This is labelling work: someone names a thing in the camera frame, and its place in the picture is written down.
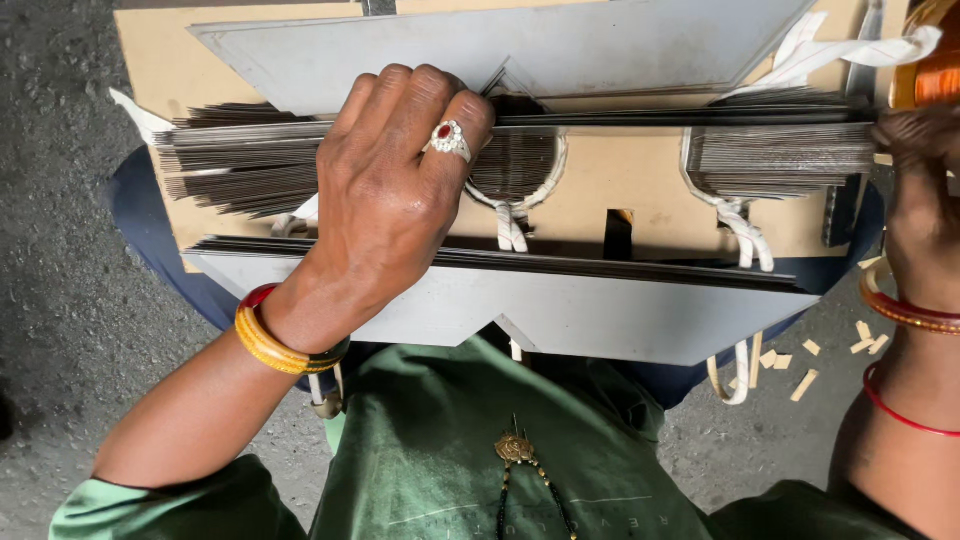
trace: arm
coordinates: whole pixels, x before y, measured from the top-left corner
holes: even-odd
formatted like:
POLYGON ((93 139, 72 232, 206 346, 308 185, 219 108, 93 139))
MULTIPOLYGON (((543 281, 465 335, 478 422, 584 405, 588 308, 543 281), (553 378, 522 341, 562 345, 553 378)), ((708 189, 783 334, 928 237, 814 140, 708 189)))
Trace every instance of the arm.
MULTIPOLYGON (((960 313, 960 200, 947 194, 946 167, 960 163, 960 122, 951 109, 885 117, 877 138, 897 167, 887 252, 900 298, 960 313)), ((898 327, 874 375, 897 413, 940 430, 960 430, 960 336, 898 327)), ((838 437, 831 490, 848 481, 931 538, 960 538, 960 438, 912 429, 865 399, 838 437)))
MULTIPOLYGON (((317 152, 317 244, 259 308, 278 341, 327 351, 423 276, 468 173, 455 154, 420 152, 448 119, 477 151, 492 107, 431 66, 392 65, 357 79, 317 152)), ((243 451, 297 378, 260 363, 226 331, 110 432, 93 476, 145 488, 209 476, 243 451)))

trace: wood chip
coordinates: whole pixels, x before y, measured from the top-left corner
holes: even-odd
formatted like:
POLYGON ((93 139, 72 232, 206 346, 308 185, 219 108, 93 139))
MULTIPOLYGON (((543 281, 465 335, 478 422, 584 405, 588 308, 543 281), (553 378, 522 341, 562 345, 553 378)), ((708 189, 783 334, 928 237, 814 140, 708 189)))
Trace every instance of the wood chip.
POLYGON ((790 367, 790 360, 793 355, 777 355, 777 361, 774 362, 774 369, 786 369, 790 367))
POLYGON ((775 362, 777 362, 777 351, 768 351, 766 355, 760 357, 760 365, 763 369, 774 367, 775 362))
POLYGON ((754 334, 754 346, 750 350, 750 389, 756 388, 760 378, 760 348, 763 347, 763 331, 754 334))
POLYGON ((793 391, 793 395, 790 396, 790 401, 798 402, 800 399, 802 399, 806 393, 806 389, 810 387, 810 384, 813 384, 818 375, 820 375, 820 372, 815 369, 807 371, 806 377, 800 381, 800 386, 797 386, 797 389, 793 391))
POLYGON ((878 337, 876 341, 874 341, 874 344, 870 346, 870 349, 867 349, 867 352, 871 355, 879 353, 880 349, 887 344, 887 341, 890 341, 890 336, 887 334, 878 337))
POLYGON ((878 260, 880 260, 880 259, 882 259, 882 258, 883 258, 883 257, 868 258, 868 259, 866 259, 866 260, 861 260, 861 261, 858 262, 856 265, 859 266, 860 268, 863 268, 864 270, 866 270, 867 268, 870 268, 871 266, 874 265, 875 262, 877 262, 878 260))
POLYGON ((854 353, 854 354, 857 354, 857 353, 859 353, 860 351, 863 351, 864 349, 866 349, 867 347, 870 347, 870 346, 873 345, 874 343, 876 343, 876 342, 875 342, 873 339, 864 339, 863 341, 861 341, 861 342, 857 343, 856 345, 850 347, 850 352, 851 352, 851 353, 854 353))
POLYGON ((810 351, 810 353, 814 356, 820 355, 820 345, 814 343, 812 339, 806 340, 806 343, 804 343, 804 349, 810 351))
POLYGON ((856 322, 856 332, 860 334, 860 341, 873 339, 873 336, 870 335, 870 327, 868 327, 867 323, 863 321, 856 322))

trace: black beaded necklace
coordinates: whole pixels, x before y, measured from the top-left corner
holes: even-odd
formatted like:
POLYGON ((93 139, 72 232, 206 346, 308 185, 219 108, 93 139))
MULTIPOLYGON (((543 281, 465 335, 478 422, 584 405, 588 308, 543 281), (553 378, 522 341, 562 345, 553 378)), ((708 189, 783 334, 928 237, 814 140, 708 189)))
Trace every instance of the black beaded necklace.
POLYGON ((514 432, 510 430, 503 431, 500 440, 493 445, 496 454, 503 459, 503 487, 500 490, 500 509, 496 513, 496 540, 503 540, 504 527, 507 517, 507 493, 510 489, 510 466, 513 463, 529 463, 537 468, 537 474, 543 479, 543 483, 550 490, 553 496, 553 502, 560 510, 560 517, 564 520, 566 531, 570 533, 570 540, 577 540, 577 533, 570 526, 570 519, 566 515, 563 503, 560 500, 560 493, 557 486, 550 481, 550 478, 540 467, 540 462, 534 456, 534 445, 527 439, 527 430, 523 431, 523 437, 520 437, 520 430, 516 426, 516 415, 514 414, 514 432))

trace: finger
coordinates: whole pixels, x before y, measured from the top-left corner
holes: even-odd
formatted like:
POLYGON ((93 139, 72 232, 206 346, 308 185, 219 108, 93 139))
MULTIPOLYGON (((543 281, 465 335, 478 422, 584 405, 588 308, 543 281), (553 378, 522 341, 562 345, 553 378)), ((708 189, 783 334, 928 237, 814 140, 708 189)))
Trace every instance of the finger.
POLYGON ((876 139, 888 147, 897 169, 891 217, 936 216, 948 197, 944 158, 960 131, 952 114, 941 112, 892 113, 877 122, 876 139))
POLYGON ((460 90, 458 83, 459 79, 432 65, 415 69, 403 98, 384 128, 380 142, 383 155, 403 161, 415 159, 441 122, 450 100, 460 90))
POLYGON ((375 85, 376 75, 372 73, 364 73, 357 77, 357 80, 353 82, 353 88, 350 89, 350 95, 347 96, 344 107, 337 114, 337 119, 330 127, 330 131, 326 133, 325 139, 342 138, 350 133, 357 118, 360 117, 360 111, 367 105, 367 100, 373 94, 375 85))
POLYGON ((346 146, 351 152, 365 152, 373 147, 403 97, 412 74, 412 69, 398 63, 383 68, 348 135, 346 146))
MULTIPOLYGON (((450 101, 441 121, 457 122, 475 160, 493 128, 495 117, 489 101, 474 92, 462 90, 450 101)), ((420 163, 420 177, 448 195, 457 197, 464 188, 471 165, 457 154, 440 152, 431 146, 420 163)))
POLYGON ((897 145, 890 150, 897 170, 891 219, 937 219, 949 198, 943 163, 897 145))

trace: thin red bangle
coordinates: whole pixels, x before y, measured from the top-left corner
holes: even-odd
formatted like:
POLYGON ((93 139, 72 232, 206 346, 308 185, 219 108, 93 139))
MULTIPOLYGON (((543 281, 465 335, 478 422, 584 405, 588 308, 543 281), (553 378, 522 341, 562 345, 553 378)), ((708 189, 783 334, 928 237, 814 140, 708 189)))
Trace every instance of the thin red bangle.
POLYGON ((280 286, 280 283, 267 283, 265 285, 260 285, 256 289, 250 291, 242 301, 240 301, 240 306, 242 307, 257 307, 264 300, 270 296, 270 293, 274 292, 274 289, 280 286))
POLYGON ((870 367, 867 368, 867 371, 863 372, 863 391, 867 393, 867 396, 869 396, 870 400, 874 402, 874 405, 876 405, 883 412, 894 417, 894 419, 903 422, 904 424, 913 428, 914 430, 926 431, 927 433, 933 433, 934 435, 943 435, 944 437, 960 437, 960 431, 937 430, 936 428, 930 428, 928 426, 924 426, 923 424, 917 424, 913 420, 910 420, 909 418, 905 418, 897 414, 897 412, 895 412, 892 408, 887 406, 880 399, 880 396, 876 393, 876 390, 874 390, 874 388, 870 385, 870 378, 873 376, 874 371, 876 371, 876 367, 879 364, 880 362, 878 361, 874 362, 870 364, 870 367))

